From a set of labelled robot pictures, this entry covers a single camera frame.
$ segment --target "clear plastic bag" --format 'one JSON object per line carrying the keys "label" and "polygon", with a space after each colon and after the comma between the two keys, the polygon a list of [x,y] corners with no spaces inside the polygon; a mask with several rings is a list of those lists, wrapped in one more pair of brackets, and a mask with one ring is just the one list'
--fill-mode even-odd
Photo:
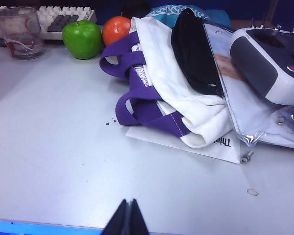
{"label": "clear plastic bag", "polygon": [[212,25],[205,28],[238,138],[248,146],[263,141],[294,148],[294,107],[271,103],[258,94],[231,62],[232,34]]}

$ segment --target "black cloth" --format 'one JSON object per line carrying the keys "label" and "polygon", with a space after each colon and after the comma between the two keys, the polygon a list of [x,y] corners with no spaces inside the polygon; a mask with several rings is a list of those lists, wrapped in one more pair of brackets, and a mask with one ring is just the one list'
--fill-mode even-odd
{"label": "black cloth", "polygon": [[218,69],[210,49],[203,20],[187,8],[172,29],[175,58],[191,87],[201,94],[222,96]]}

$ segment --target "keyboard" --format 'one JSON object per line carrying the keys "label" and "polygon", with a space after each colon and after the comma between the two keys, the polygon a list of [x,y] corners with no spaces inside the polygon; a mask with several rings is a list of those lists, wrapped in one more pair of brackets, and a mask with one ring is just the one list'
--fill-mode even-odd
{"label": "keyboard", "polygon": [[97,21],[95,11],[90,7],[41,6],[37,11],[38,19],[45,40],[62,40],[62,29],[71,22],[81,20]]}

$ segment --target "white cloth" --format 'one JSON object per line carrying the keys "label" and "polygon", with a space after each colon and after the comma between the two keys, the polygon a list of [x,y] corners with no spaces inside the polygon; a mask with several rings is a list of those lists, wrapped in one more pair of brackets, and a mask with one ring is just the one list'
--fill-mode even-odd
{"label": "white cloth", "polygon": [[172,30],[152,17],[133,17],[132,31],[138,32],[138,47],[147,64],[143,66],[147,83],[165,101],[159,101],[158,106],[164,114],[180,112],[183,123],[191,131],[182,141],[189,147],[205,147],[229,132],[232,124],[225,100],[194,91],[183,75],[171,47]]}

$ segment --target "glass cup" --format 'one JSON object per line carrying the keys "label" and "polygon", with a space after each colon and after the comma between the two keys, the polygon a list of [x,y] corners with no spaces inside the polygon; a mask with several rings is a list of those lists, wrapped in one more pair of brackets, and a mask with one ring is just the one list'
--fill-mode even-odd
{"label": "glass cup", "polygon": [[44,51],[45,43],[34,8],[10,7],[0,10],[0,32],[13,57],[27,60]]}

